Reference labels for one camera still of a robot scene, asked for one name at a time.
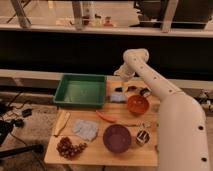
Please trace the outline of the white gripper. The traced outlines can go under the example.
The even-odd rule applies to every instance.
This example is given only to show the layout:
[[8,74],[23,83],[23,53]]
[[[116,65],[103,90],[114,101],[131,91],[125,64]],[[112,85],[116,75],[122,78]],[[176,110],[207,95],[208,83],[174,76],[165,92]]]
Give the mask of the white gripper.
[[114,75],[119,76],[122,81],[127,82],[133,77],[133,70],[126,64],[123,64],[114,72]]

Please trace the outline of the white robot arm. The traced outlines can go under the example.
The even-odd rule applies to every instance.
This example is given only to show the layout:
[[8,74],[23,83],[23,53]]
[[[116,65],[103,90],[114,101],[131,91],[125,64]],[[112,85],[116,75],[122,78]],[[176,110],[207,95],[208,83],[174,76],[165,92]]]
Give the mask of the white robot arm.
[[123,81],[138,74],[160,100],[158,111],[158,171],[211,171],[206,116],[201,105],[167,80],[147,61],[147,49],[129,49],[114,72]]

